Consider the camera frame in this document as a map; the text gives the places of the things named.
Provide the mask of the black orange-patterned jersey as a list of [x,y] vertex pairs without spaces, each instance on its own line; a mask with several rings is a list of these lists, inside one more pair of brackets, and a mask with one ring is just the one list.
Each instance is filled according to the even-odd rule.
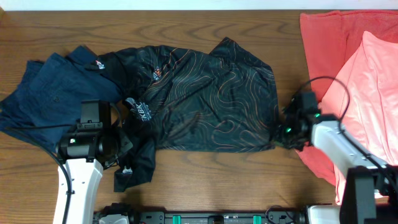
[[166,45],[100,55],[87,65],[121,90],[122,131],[132,148],[119,161],[114,191],[150,182],[159,149],[261,152],[279,124],[269,65],[225,38],[203,53]]

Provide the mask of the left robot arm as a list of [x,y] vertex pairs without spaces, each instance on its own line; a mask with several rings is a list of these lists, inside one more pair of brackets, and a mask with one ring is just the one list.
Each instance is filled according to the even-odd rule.
[[61,137],[56,152],[58,197],[54,223],[91,223],[103,171],[133,147],[119,127],[121,113],[108,101],[81,102],[81,116]]

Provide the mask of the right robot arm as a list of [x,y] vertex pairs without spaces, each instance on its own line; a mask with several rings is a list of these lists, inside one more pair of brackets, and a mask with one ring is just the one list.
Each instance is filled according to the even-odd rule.
[[397,223],[397,167],[371,154],[332,114],[323,114],[314,92],[296,93],[284,110],[281,145],[313,146],[346,179],[341,205],[307,206],[299,223]]

